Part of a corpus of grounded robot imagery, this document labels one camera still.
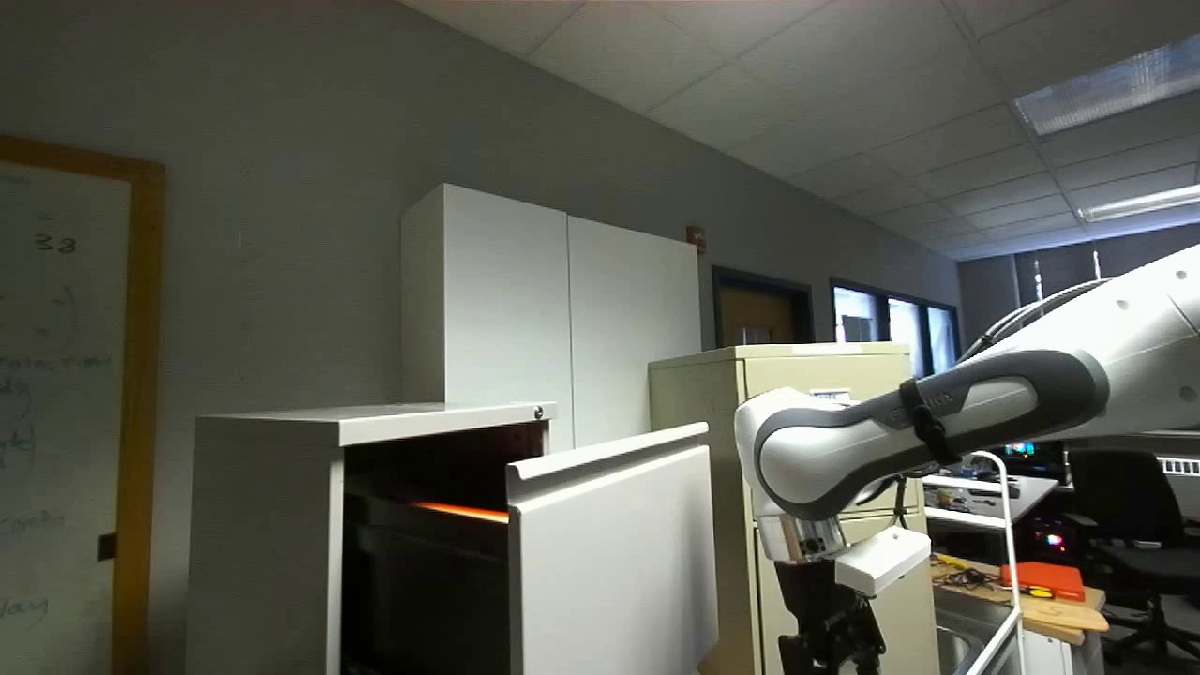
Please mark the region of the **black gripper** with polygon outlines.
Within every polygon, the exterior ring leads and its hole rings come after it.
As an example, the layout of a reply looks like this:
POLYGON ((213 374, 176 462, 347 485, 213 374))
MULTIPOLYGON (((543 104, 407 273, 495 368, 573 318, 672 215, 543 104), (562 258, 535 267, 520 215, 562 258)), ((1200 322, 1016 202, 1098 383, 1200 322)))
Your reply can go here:
POLYGON ((833 564, 775 565, 782 607, 797 630, 778 635, 782 675, 878 675, 885 638, 861 593, 836 583, 833 564))

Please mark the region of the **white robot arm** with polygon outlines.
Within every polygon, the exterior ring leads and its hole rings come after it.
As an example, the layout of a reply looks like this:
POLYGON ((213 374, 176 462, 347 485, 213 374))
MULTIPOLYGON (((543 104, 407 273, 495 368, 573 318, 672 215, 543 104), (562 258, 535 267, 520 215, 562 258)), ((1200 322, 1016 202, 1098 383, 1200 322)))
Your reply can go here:
POLYGON ((758 540, 797 619, 775 640, 782 675, 878 675, 885 638, 852 558, 906 573, 928 540, 885 529, 852 544, 838 513, 892 479, 967 449, 1032 438, 1173 430, 1200 422, 1200 249, 1052 293, 993 325, 971 355, 897 389, 848 402, 767 389, 736 410, 736 449, 758 540))

